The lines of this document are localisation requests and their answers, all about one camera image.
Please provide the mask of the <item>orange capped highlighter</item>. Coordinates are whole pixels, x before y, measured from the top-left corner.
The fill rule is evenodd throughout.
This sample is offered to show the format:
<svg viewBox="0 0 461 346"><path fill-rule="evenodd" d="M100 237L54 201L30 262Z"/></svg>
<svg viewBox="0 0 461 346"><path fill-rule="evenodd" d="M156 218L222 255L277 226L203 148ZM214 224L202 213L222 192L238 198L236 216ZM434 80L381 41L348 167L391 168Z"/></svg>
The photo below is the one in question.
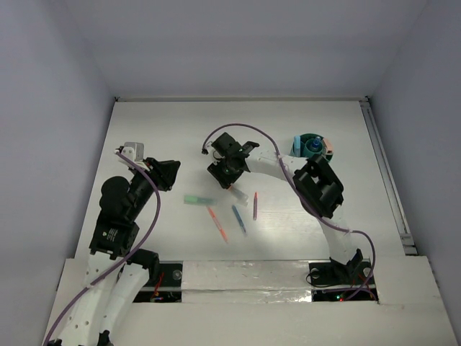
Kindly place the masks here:
<svg viewBox="0 0 461 346"><path fill-rule="evenodd" d="M246 193L244 193L243 191L241 191L240 189L234 187L234 186L230 186L228 188L228 191L231 193L231 195L236 199L236 202L243 205L243 206L247 206L248 205L248 200L249 200L249 197Z"/></svg>

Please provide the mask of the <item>green highlighter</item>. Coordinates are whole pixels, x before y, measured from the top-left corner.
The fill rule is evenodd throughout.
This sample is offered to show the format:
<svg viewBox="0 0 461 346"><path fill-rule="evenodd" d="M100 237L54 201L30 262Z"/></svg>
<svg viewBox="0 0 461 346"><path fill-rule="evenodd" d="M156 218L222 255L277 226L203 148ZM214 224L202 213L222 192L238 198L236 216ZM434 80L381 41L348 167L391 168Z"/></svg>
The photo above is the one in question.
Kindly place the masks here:
<svg viewBox="0 0 461 346"><path fill-rule="evenodd" d="M190 205L204 205L204 206L211 206L216 205L217 200L213 198L204 198L198 197L195 195L185 195L184 196L184 203Z"/></svg>

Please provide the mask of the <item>light blue highlighter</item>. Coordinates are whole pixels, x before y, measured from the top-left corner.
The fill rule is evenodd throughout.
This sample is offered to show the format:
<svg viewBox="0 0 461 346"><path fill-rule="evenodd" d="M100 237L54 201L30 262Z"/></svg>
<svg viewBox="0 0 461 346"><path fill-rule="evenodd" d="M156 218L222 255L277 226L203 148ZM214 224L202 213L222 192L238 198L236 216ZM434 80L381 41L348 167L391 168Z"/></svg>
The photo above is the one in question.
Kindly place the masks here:
<svg viewBox="0 0 461 346"><path fill-rule="evenodd" d="M293 144L292 144L292 155L294 157L301 157L302 154L302 141L300 136L295 136L293 138Z"/></svg>

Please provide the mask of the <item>pink eraser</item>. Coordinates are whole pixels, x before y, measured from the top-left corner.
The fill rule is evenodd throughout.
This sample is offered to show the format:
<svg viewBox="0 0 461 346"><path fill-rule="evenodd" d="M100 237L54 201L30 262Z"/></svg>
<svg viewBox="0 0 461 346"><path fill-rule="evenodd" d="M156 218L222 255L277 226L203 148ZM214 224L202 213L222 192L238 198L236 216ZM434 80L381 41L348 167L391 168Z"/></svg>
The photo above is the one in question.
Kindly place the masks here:
<svg viewBox="0 0 461 346"><path fill-rule="evenodd" d="M327 154L332 154L334 152L333 146L327 138L323 139L323 146Z"/></svg>

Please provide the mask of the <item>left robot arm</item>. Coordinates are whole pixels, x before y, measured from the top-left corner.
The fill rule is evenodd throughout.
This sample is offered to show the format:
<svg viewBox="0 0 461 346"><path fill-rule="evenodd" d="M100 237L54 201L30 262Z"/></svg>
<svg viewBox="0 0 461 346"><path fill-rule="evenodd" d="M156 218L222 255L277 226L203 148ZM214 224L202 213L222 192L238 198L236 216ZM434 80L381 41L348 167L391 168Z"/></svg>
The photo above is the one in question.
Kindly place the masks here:
<svg viewBox="0 0 461 346"><path fill-rule="evenodd" d="M45 345L111 345L140 289L162 279L158 254L135 242L135 220L152 195L172 189L180 163L121 159L133 178L111 177L102 185L82 291L60 313L62 331L48 333Z"/></svg>

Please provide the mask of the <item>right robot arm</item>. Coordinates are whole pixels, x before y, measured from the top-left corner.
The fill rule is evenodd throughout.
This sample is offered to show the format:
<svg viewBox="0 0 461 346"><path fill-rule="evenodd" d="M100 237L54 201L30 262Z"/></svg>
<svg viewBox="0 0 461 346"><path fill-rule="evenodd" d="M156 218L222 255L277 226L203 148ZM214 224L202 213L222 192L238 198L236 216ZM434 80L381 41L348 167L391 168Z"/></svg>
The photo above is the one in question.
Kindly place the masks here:
<svg viewBox="0 0 461 346"><path fill-rule="evenodd" d="M240 144L226 132L204 143L202 153L212 154L207 170L224 189L232 187L245 172L286 181L303 208L318 220L327 241L329 263L312 282L320 286L359 284L363 255L342 216L344 186L323 156L286 156L276 149L262 149L256 142Z"/></svg>

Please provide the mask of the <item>blue pen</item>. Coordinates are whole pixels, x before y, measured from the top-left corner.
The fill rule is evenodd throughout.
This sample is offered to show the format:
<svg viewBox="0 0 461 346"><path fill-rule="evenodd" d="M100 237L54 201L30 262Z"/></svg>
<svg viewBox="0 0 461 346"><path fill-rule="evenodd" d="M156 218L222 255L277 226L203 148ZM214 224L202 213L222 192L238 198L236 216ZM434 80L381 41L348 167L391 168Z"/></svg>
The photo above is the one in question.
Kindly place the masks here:
<svg viewBox="0 0 461 346"><path fill-rule="evenodd" d="M244 236L247 236L248 234L247 234L246 226L245 226L245 224L243 222L241 214L239 213L239 211L238 211L238 209L237 209L237 207L235 205L232 205L231 208L232 208L233 214L236 217L238 225L240 226Z"/></svg>

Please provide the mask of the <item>red purple pen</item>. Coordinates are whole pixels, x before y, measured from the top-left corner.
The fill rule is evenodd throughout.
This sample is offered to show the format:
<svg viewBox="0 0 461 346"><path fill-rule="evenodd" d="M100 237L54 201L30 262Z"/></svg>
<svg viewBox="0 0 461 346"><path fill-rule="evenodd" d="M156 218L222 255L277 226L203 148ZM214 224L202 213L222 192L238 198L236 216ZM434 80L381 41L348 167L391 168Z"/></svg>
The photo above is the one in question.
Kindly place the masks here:
<svg viewBox="0 0 461 346"><path fill-rule="evenodd" d="M253 199L253 220L256 221L258 217L258 193L254 193Z"/></svg>

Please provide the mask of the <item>orange pen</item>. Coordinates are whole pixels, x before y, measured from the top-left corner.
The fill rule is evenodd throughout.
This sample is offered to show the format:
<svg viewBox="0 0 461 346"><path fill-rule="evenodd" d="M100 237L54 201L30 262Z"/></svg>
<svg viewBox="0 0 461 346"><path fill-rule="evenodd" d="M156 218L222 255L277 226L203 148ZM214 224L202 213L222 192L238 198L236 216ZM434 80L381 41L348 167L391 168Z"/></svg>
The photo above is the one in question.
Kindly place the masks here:
<svg viewBox="0 0 461 346"><path fill-rule="evenodd" d="M220 235L222 236L224 242L228 243L228 237L227 237L223 227L221 226L219 220L217 219L214 211L212 210L212 208L210 206L207 206L207 211L210 214L210 217L212 218L212 220L213 220L215 226L217 227L218 231L220 232Z"/></svg>

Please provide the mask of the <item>teal round organizer container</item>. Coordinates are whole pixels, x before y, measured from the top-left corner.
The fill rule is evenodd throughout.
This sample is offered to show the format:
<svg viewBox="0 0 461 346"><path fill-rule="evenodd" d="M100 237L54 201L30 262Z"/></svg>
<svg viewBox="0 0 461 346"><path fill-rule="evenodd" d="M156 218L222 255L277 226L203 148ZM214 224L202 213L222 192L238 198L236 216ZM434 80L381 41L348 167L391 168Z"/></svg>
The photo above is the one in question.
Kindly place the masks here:
<svg viewBox="0 0 461 346"><path fill-rule="evenodd" d="M331 142L316 133L305 133L293 138L291 156L311 158L315 154L321 155L327 161L332 160L334 148Z"/></svg>

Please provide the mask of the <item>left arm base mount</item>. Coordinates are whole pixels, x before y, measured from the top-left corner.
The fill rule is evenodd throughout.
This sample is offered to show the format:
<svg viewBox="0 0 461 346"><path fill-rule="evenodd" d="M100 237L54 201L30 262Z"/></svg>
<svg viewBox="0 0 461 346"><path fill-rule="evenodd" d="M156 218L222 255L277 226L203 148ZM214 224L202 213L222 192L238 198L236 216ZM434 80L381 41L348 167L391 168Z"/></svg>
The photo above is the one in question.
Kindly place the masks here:
<svg viewBox="0 0 461 346"><path fill-rule="evenodd" d="M183 262L160 262L157 278L145 284L134 303L181 303Z"/></svg>

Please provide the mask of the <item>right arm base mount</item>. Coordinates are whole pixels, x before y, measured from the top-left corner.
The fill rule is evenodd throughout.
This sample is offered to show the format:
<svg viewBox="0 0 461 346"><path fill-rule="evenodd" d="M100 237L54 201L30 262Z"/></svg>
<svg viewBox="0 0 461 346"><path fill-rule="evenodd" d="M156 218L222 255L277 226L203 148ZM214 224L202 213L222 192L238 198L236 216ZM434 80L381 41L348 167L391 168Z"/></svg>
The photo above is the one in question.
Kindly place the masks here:
<svg viewBox="0 0 461 346"><path fill-rule="evenodd" d="M330 262L309 262L305 279L312 288L313 302L379 301L375 279L371 277L351 298L370 273L371 262L363 261L351 278L341 278Z"/></svg>

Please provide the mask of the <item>aluminium rail right side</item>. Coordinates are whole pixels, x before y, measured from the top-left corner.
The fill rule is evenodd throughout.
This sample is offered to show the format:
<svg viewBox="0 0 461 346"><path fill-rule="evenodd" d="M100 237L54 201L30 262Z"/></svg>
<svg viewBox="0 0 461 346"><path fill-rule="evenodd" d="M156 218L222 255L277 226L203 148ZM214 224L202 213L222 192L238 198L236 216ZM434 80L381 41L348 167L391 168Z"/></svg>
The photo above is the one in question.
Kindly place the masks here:
<svg viewBox="0 0 461 346"><path fill-rule="evenodd" d="M406 256L419 256L419 252L416 243L413 240L413 235L411 233L408 222L406 220L403 205L400 201L400 196L398 194L397 187L395 185L395 181L393 179L393 175L390 169L390 165L385 154L385 149L382 144L379 131L377 129L377 123L372 112L370 98L365 97L364 99L361 99L359 101L359 105L372 143L373 150L375 152L377 164L379 166L386 195L388 197L390 209L393 214L393 218L399 233L400 242L403 246L403 250Z"/></svg>

